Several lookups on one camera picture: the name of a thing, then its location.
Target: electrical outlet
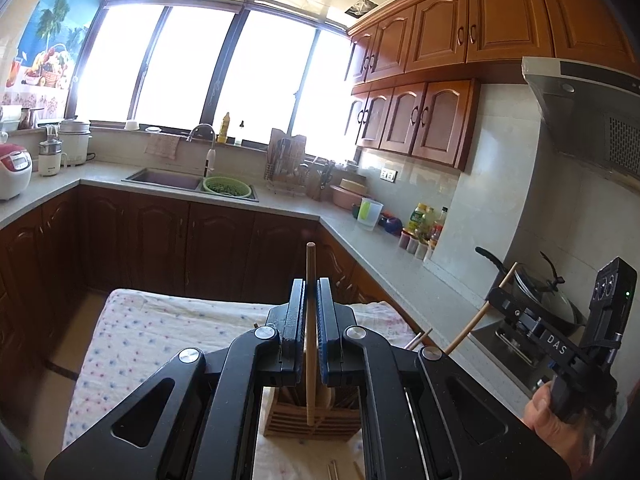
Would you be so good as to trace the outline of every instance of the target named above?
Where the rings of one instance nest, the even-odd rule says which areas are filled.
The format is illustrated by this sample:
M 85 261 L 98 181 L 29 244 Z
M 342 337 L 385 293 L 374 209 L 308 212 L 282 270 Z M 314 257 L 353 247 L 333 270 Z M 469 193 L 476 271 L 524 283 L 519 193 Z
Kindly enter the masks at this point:
M 382 170 L 380 171 L 380 178 L 388 182 L 395 182 L 397 174 L 398 172 L 396 170 L 389 170 L 387 168 L 382 168 Z

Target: floor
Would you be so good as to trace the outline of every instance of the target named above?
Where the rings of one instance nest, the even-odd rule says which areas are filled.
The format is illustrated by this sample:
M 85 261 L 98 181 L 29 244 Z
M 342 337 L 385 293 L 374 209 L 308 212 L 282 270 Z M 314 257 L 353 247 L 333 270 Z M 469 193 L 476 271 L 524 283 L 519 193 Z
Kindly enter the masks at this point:
M 106 296 L 103 294 L 87 293 L 60 346 L 51 357 L 51 362 L 67 370 L 80 372 L 105 300 Z M 71 404 L 75 385 L 73 380 L 46 370 L 29 427 L 24 434 L 19 435 L 31 455 L 33 473 L 38 479 L 44 477 L 47 465 L 62 449 L 66 412 Z

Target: green colander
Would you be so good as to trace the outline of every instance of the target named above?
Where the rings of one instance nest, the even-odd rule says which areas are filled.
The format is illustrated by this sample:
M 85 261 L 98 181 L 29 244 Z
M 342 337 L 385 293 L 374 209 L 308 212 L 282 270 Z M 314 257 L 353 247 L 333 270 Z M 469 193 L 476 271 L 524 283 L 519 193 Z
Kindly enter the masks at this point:
M 205 191 L 215 195 L 235 198 L 247 198 L 251 195 L 251 188 L 247 184 L 228 176 L 207 177 L 204 179 L 202 187 Z

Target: countertop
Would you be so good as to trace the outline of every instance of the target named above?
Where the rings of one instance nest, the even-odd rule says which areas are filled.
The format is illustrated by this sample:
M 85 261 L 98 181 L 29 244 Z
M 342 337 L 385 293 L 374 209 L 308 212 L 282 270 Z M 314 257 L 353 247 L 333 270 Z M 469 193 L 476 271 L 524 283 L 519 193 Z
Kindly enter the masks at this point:
M 33 173 L 25 191 L 0 202 L 0 228 L 79 184 L 313 219 L 318 220 L 424 330 L 433 328 L 430 337 L 441 348 L 445 348 L 477 312 L 473 304 L 423 267 L 413 255 L 400 249 L 396 237 L 379 227 L 366 230 L 349 211 L 332 203 L 275 194 L 258 182 L 250 182 L 260 201 L 255 203 L 122 181 L 140 169 L 89 162 L 65 168 L 55 176 Z M 513 413 L 522 414 L 527 396 L 471 339 L 460 343 L 451 357 Z

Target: kitchen sink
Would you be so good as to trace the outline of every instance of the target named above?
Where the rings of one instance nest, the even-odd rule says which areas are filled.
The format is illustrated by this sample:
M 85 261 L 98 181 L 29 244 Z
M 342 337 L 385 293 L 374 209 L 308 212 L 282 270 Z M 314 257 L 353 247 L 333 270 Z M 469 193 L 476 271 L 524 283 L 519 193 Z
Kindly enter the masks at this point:
M 171 187 L 173 189 L 181 189 L 184 191 L 192 191 L 194 193 L 208 194 L 217 196 L 206 191 L 202 187 L 202 177 L 188 173 L 178 173 L 177 171 L 153 170 L 145 168 L 137 171 L 131 176 L 122 179 L 123 182 L 135 182 L 137 184 L 147 184 L 148 186 Z M 254 186 L 248 184 L 251 188 L 251 195 L 246 198 L 236 198 L 234 196 L 226 196 L 233 200 L 243 200 L 245 202 L 259 202 Z

